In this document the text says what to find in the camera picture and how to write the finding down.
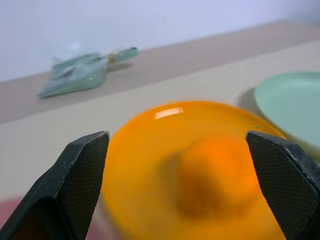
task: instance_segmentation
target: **textured gripper pad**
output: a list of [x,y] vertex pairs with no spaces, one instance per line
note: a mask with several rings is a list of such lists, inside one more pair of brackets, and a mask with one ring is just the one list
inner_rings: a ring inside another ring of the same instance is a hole
[[286,239],[320,239],[318,165],[283,138],[249,131],[246,141],[261,191]]
[[77,239],[85,239],[99,198],[108,136],[85,144],[58,196],[58,203]]

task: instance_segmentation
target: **white wall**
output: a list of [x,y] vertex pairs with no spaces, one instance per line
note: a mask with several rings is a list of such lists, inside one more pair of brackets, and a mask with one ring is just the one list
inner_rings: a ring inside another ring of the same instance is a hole
[[320,24],[320,0],[288,0],[287,18],[300,23]]
[[141,50],[282,19],[315,0],[2,0],[0,82],[47,71],[56,52]]

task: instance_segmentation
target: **orange plate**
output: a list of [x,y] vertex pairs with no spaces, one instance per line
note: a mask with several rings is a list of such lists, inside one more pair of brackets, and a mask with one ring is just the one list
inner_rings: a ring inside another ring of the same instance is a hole
[[284,137],[262,118],[217,102],[161,105],[129,121],[111,139],[101,189],[118,229],[139,240],[284,239],[261,193],[237,224],[187,217],[177,208],[174,159],[202,137],[245,141],[249,130]]

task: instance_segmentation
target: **beige table surface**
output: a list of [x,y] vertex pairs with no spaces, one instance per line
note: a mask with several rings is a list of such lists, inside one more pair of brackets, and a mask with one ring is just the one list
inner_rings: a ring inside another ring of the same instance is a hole
[[147,108],[210,100],[255,112],[255,86],[282,72],[320,71],[319,56],[320,28],[277,22],[145,51],[94,90],[38,100],[47,73],[0,83],[0,199],[25,194],[69,142],[112,136]]

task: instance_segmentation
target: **mint green plate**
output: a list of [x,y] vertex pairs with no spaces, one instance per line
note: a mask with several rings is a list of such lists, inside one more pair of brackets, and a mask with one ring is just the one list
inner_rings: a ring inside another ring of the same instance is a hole
[[254,91],[264,116],[320,163],[320,72],[291,72]]

